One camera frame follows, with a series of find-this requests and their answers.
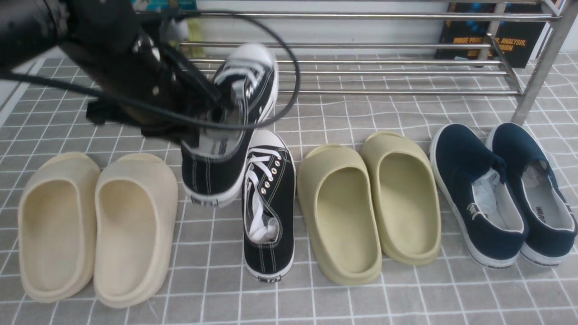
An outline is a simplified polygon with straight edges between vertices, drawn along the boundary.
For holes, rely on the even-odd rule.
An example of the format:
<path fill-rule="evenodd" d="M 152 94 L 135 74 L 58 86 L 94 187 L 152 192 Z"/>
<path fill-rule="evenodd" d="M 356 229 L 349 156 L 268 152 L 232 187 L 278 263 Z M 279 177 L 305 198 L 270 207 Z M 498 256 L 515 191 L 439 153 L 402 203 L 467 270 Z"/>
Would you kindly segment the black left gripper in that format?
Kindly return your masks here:
<path fill-rule="evenodd" d="M 208 80 L 155 29 L 72 36 L 68 57 L 103 91 L 87 107 L 93 124 L 125 124 L 147 137 L 197 146 L 206 128 L 182 116 L 219 123 L 233 108 L 230 91 Z"/>

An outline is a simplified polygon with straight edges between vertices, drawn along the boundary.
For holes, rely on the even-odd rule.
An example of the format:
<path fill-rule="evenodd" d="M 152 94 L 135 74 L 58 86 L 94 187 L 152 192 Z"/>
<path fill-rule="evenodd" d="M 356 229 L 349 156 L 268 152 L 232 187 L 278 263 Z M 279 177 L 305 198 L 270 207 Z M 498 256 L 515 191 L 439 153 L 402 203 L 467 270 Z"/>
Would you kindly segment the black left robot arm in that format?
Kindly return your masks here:
<path fill-rule="evenodd" d="M 170 45 L 184 20 L 178 8 L 138 13 L 130 0 L 3 0 L 1 78 L 94 97 L 87 119 L 124 124 L 143 136 L 195 148 L 202 136 L 237 139 L 230 92 L 218 89 Z M 13 72 L 59 47 L 99 90 Z"/>

